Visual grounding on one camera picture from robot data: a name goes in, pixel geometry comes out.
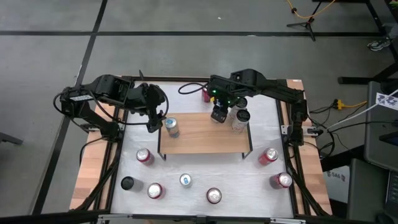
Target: can lid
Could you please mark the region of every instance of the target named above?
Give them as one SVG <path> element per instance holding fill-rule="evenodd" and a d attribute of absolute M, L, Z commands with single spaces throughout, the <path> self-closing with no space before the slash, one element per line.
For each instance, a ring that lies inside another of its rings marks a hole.
<path fill-rule="evenodd" d="M 275 161 L 278 159 L 278 152 L 274 148 L 268 148 L 266 150 L 266 156 L 268 159 Z"/>
<path fill-rule="evenodd" d="M 134 185 L 134 179 L 132 177 L 125 177 L 121 182 L 121 186 L 123 190 L 130 190 Z"/>
<path fill-rule="evenodd" d="M 250 120 L 250 113 L 247 110 L 239 110 L 236 113 L 236 118 L 242 122 Z"/>
<path fill-rule="evenodd" d="M 140 149 L 137 151 L 137 159 L 141 162 L 145 162 L 149 159 L 150 152 L 148 149 Z"/>
<path fill-rule="evenodd" d="M 191 183 L 191 176 L 188 174 L 182 174 L 180 177 L 180 183 L 184 186 L 187 186 Z"/>
<path fill-rule="evenodd" d="M 245 108 L 248 105 L 248 100 L 245 98 L 240 98 L 236 106 L 238 108 Z"/>
<path fill-rule="evenodd" d="M 166 128 L 174 128 L 177 125 L 177 119 L 169 117 L 164 121 L 164 123 Z"/>
<path fill-rule="evenodd" d="M 207 191 L 207 200 L 210 203 L 218 203 L 221 201 L 222 194 L 221 191 L 217 188 L 213 187 Z"/>
<path fill-rule="evenodd" d="M 280 173 L 279 174 L 279 183 L 283 186 L 283 187 L 290 187 L 290 185 L 292 185 L 292 177 L 290 175 L 288 175 L 287 173 Z"/>
<path fill-rule="evenodd" d="M 162 195 L 162 186 L 158 183 L 150 184 L 147 193 L 150 198 L 157 199 Z"/>

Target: sticker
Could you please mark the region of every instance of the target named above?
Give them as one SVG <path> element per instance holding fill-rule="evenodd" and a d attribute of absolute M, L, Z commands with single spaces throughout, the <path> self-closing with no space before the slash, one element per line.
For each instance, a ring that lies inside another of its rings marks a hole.
<path fill-rule="evenodd" d="M 398 110 L 398 98 L 393 97 L 393 96 L 388 96 L 385 94 L 381 94 L 381 93 L 377 93 L 376 95 L 376 103 L 380 102 L 384 100 L 383 102 L 381 102 L 379 105 L 381 106 L 385 106 L 394 110 Z"/>

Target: wooden table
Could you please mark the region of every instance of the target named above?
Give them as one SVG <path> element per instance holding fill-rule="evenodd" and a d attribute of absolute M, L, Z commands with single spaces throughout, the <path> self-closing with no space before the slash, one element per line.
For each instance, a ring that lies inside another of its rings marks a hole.
<path fill-rule="evenodd" d="M 287 86 L 290 88 L 296 88 L 298 90 L 303 90 L 303 83 L 301 80 L 287 80 Z M 109 114 L 113 114 L 114 107 L 108 105 L 102 105 L 105 110 Z M 281 103 L 282 108 L 282 116 L 284 120 L 284 124 L 289 123 L 289 117 L 287 114 L 287 109 L 285 103 Z M 104 119 L 109 121 L 110 119 L 102 113 L 102 111 L 96 107 L 95 112 L 102 116 Z M 123 111 L 119 112 L 119 117 L 121 118 L 123 115 Z M 303 126 L 311 126 L 311 121 L 308 119 L 303 123 Z M 88 135 L 87 141 L 92 141 L 94 139 L 100 138 L 100 132 L 95 131 L 91 132 Z M 304 141 L 310 142 L 316 145 L 315 138 L 304 137 Z M 83 159 L 81 162 L 80 170 L 78 173 L 78 177 L 76 180 L 76 186 L 73 193 L 72 201 L 70 204 L 70 208 L 76 208 L 79 206 L 84 199 L 90 194 L 95 185 L 98 183 L 101 173 L 101 167 L 104 161 L 106 149 L 106 141 L 97 141 L 93 144 L 86 146 L 86 149 L 83 154 Z M 112 152 L 114 153 L 116 150 L 116 144 L 113 144 Z M 318 150 L 311 145 L 303 145 L 299 147 L 302 169 L 305 178 L 305 185 L 307 189 L 311 192 L 315 200 L 322 206 L 322 208 L 331 214 L 331 208 L 329 203 L 328 192 L 326 191 L 325 180 L 323 179 L 323 172 L 319 160 Z M 104 187 L 103 195 L 101 198 L 101 202 L 99 208 L 105 208 L 105 201 L 108 196 L 108 184 Z M 295 186 L 295 194 L 297 198 L 297 207 L 299 214 L 304 214 L 303 209 L 303 201 L 300 190 L 297 186 Z"/>

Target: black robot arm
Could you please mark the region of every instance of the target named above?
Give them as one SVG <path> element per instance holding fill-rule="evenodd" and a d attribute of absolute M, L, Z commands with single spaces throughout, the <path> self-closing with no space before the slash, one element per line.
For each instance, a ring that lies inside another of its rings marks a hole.
<path fill-rule="evenodd" d="M 77 87 L 66 87 L 60 94 L 61 113 L 69 118 L 82 118 L 101 131 L 109 141 L 117 141 L 119 125 L 123 123 L 107 114 L 112 121 L 107 121 L 91 110 L 89 101 L 106 103 L 131 113 L 148 115 L 148 132 L 153 133 L 162 127 L 165 114 L 156 112 L 157 106 L 165 101 L 166 95 L 157 85 L 142 83 L 134 87 L 134 80 L 114 75 L 102 75 L 92 83 Z"/>
<path fill-rule="evenodd" d="M 302 123 L 308 118 L 307 101 L 302 90 L 295 90 L 280 84 L 277 80 L 268 80 L 263 74 L 245 69 L 233 72 L 230 78 L 212 75 L 207 85 L 207 93 L 214 97 L 211 117 L 223 123 L 228 107 L 233 107 L 240 97 L 264 95 L 290 104 L 289 143 L 302 146 Z"/>

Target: table leg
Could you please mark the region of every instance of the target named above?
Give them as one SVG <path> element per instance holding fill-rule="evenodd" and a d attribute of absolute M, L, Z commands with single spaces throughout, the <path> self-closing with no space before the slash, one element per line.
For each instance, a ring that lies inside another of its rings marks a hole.
<path fill-rule="evenodd" d="M 342 166 L 348 166 L 351 164 L 351 159 L 364 160 L 363 157 L 364 145 L 355 147 L 349 151 L 339 153 L 334 156 L 330 156 L 321 160 L 322 171 L 329 171 Z"/>
<path fill-rule="evenodd" d="M 21 145 L 23 143 L 22 140 L 18 138 L 14 138 L 12 136 L 9 136 L 8 134 L 0 133 L 0 142 L 10 142 L 16 145 Z"/>

